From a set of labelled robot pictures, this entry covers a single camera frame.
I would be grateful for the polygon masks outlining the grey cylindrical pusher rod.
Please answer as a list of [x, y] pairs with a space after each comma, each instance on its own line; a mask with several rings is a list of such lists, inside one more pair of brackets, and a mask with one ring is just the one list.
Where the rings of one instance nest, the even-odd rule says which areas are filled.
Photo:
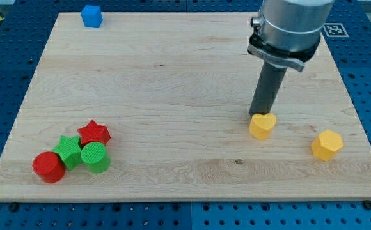
[[286, 67], [264, 62], [249, 109], [251, 116], [270, 113], [286, 71]]

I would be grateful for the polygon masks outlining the black and silver clamp mount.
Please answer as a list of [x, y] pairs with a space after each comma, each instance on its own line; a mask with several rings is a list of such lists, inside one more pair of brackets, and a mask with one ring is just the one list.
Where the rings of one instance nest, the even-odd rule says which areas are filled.
[[298, 72], [302, 72], [305, 63], [316, 53], [319, 43], [320, 35], [318, 35], [317, 41], [308, 49], [297, 52], [285, 51], [270, 46], [257, 34], [252, 34], [249, 38], [247, 52], [270, 64], [293, 68]]

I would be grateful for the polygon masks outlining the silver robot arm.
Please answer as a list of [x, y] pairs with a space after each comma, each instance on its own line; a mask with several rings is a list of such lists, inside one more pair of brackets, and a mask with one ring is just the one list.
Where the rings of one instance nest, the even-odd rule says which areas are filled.
[[315, 54], [333, 0], [264, 0], [251, 18], [247, 52], [264, 61], [249, 114], [271, 111], [288, 68], [302, 72]]

